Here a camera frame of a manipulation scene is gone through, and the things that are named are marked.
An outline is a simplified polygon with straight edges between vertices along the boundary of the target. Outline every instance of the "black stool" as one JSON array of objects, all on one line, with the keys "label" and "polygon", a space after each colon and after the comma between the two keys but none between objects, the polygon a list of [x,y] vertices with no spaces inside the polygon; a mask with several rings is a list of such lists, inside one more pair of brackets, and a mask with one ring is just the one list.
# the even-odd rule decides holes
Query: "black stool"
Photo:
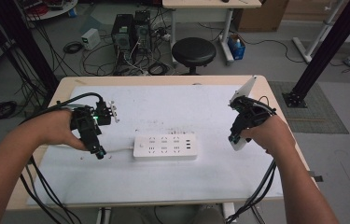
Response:
[{"label": "black stool", "polygon": [[205,39],[188,37],[177,41],[172,47],[172,55],[179,63],[189,67],[189,73],[198,75],[197,66],[207,66],[216,56],[215,46]]}]

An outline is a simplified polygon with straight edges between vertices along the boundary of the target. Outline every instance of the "floor mat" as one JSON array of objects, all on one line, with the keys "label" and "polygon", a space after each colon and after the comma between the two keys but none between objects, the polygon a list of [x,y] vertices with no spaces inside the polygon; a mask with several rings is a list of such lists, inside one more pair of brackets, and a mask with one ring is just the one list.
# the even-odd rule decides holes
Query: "floor mat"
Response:
[{"label": "floor mat", "polygon": [[324,92],[316,83],[305,97],[307,108],[287,107],[282,93],[289,93],[296,82],[269,82],[273,94],[294,133],[349,133]]}]

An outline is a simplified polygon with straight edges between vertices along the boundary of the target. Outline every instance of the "white power strip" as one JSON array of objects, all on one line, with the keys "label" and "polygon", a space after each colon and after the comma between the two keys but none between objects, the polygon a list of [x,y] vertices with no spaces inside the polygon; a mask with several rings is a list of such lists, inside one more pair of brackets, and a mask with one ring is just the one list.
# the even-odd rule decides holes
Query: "white power strip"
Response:
[{"label": "white power strip", "polygon": [[138,160],[194,160],[197,158],[195,134],[138,135],[133,156]]}]

